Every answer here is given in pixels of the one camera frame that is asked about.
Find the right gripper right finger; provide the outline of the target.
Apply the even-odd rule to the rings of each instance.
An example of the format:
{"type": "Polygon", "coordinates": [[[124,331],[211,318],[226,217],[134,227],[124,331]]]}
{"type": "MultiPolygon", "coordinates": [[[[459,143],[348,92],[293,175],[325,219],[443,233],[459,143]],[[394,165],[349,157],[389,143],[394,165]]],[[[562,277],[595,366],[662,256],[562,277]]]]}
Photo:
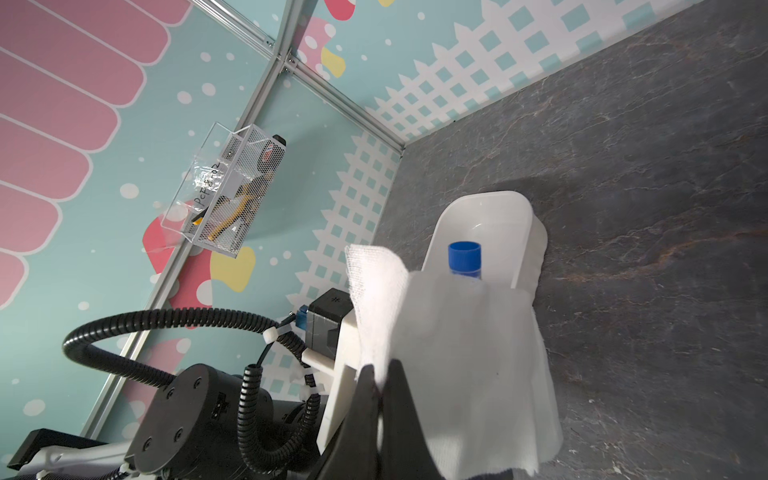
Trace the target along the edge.
{"type": "Polygon", "coordinates": [[[400,360],[391,360],[380,401],[380,478],[442,479],[429,451],[400,360]]]}

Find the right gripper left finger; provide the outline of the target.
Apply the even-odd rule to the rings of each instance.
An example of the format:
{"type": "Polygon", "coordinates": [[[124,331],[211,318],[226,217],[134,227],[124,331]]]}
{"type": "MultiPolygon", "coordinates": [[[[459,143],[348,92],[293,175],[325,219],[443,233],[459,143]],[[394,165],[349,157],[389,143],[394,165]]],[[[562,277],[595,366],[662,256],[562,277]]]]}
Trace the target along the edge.
{"type": "Polygon", "coordinates": [[[372,365],[358,377],[352,402],[339,431],[309,475],[309,479],[377,479],[378,419],[381,395],[372,365]]]}

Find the blue capped test tube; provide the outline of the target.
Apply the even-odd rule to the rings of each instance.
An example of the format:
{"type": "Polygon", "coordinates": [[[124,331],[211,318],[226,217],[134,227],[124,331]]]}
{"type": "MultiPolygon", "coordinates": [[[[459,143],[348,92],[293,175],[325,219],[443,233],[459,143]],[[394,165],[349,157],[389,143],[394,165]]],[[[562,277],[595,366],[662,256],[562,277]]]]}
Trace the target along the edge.
{"type": "Polygon", "coordinates": [[[456,241],[448,246],[448,266],[453,274],[480,279],[482,247],[473,241],[456,241]]]}

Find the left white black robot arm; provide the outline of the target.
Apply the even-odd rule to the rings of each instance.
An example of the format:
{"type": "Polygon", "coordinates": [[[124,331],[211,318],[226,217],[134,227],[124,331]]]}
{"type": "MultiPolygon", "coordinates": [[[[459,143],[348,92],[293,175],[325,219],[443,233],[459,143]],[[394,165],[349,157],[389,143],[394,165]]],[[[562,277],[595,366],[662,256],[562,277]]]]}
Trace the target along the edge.
{"type": "Polygon", "coordinates": [[[64,355],[80,365],[153,388],[134,437],[105,443],[51,429],[30,432],[9,466],[17,479],[315,479],[337,439],[321,419],[326,400],[318,375],[300,371],[305,396],[272,398],[262,361],[240,375],[198,363],[177,374],[107,352],[100,342],[121,334],[181,327],[255,332],[293,357],[307,352],[282,321],[229,309],[141,310],[89,322],[65,338],[64,355]]]}

